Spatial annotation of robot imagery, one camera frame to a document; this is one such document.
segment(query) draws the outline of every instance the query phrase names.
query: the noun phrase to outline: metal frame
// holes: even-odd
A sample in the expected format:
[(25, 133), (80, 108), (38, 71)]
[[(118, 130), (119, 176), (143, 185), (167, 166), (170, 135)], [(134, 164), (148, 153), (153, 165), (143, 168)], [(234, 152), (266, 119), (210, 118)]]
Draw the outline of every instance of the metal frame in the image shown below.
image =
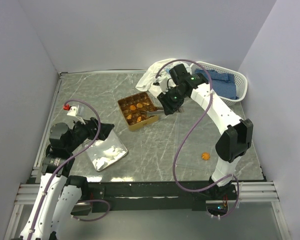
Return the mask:
[[(138, 184), (133, 182), (123, 182), (127, 185)], [(276, 217), (276, 221), (279, 227), (279, 231), (281, 233), (283, 240), (291, 240), (290, 232), (281, 209), (279, 197), (273, 182), (240, 182), (240, 195), (239, 195), (239, 203), (264, 203), (271, 202), (273, 206), (273, 212)], [(11, 215), (11, 219), (4, 237), (4, 240), (10, 240), (15, 237), (17, 227), (19, 224), (20, 216), (22, 214), (23, 207), (25, 205), (33, 205), (37, 194), (39, 191), (39, 184), (21, 184), (14, 201), (14, 209)], [(122, 200), (130, 199), (157, 199), (160, 200), (162, 197), (128, 197), (123, 196), (119, 197)], [(206, 203), (221, 203), (221, 200), (207, 200)]]
[[(105, 70), (105, 71), (93, 71), (93, 73), (144, 73), (144, 70)], [(45, 125), (43, 137), (41, 139), (41, 143), (39, 146), (39, 150), (34, 162), (33, 170), (31, 172), (30, 178), (35, 178), (40, 170), (41, 159), (44, 154), (44, 144), (48, 139), (48, 129), (52, 124), (52, 116), (55, 111), (56, 102), (59, 96), (59, 90), (62, 85), (62, 81), (64, 79), (66, 72), (60, 73), (59, 81), (56, 86), (56, 90), (52, 99), (51, 109), (48, 115), (47, 123)], [(35, 199), (37, 197), (39, 191), (39, 184), (21, 184), (16, 195), (14, 201), (14, 208), (12, 211), (12, 215), (7, 227), (6, 234), (4, 236), (4, 240), (10, 240), (15, 237), (17, 227), (19, 225), (20, 217), (25, 205), (33, 205)], [(133, 199), (136, 197), (120, 197), (122, 199)], [(220, 203), (220, 200), (207, 200), (206, 203)], [(267, 181), (256, 181), (256, 182), (241, 182), (240, 183), (240, 195), (239, 195), (239, 203), (240, 202), (248, 202), (248, 203), (260, 203), (260, 202), (271, 202), (274, 215), (276, 217), (276, 221), (282, 236), (283, 240), (291, 240), (290, 232), (283, 215), (283, 211), (281, 209), (279, 197), (273, 182)]]

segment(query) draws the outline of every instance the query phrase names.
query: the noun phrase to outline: blue cloth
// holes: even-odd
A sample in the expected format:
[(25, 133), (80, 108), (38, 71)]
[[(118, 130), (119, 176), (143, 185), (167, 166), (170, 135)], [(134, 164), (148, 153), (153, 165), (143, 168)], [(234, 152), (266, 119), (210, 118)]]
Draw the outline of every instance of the blue cloth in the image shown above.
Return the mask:
[[(216, 70), (207, 71), (211, 75), (212, 87), (216, 94), (227, 99), (238, 99), (235, 76), (233, 74), (218, 73)], [(206, 79), (208, 79), (207, 74), (201, 69), (196, 69), (194, 73), (201, 73)]]

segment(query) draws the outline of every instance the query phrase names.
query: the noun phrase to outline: white wall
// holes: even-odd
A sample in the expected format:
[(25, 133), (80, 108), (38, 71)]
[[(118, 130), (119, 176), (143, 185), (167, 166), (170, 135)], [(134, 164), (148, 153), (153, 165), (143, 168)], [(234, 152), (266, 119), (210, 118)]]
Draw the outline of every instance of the white wall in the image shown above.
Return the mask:
[(31, 173), (58, 79), (16, 0), (0, 0), (0, 239)]
[(19, 0), (58, 72), (165, 58), (237, 70), (275, 0)]
[(244, 111), (294, 240), (300, 240), (300, 0), (277, 0), (244, 59)]

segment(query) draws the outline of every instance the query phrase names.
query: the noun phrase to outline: orange food item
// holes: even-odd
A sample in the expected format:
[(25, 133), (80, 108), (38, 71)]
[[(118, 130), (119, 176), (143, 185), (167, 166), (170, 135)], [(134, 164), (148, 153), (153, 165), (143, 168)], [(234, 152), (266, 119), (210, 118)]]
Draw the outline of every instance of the orange food item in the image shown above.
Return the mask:
[(136, 110), (137, 108), (136, 108), (136, 106), (135, 105), (130, 105), (130, 110), (131, 111), (134, 111), (134, 110)]
[(207, 153), (207, 152), (204, 152), (204, 153), (202, 153), (201, 157), (202, 157), (203, 160), (207, 161), (207, 160), (210, 159), (210, 154)]

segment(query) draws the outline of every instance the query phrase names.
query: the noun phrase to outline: black base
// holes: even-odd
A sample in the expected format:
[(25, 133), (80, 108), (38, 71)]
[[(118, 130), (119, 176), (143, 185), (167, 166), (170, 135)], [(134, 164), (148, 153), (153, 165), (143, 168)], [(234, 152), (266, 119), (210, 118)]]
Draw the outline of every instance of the black base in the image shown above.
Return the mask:
[[(200, 189), (208, 186), (208, 181), (182, 181), (188, 189)], [(208, 192), (187, 192), (180, 189), (174, 181), (169, 182), (105, 182), (89, 183), (94, 199), (103, 199), (110, 203), (111, 211), (127, 210), (171, 210), (191, 209), (206, 211), (206, 201), (237, 198), (236, 188), (229, 185), (221, 195), (211, 197)], [(107, 206), (93, 203), (93, 213), (104, 213)]]

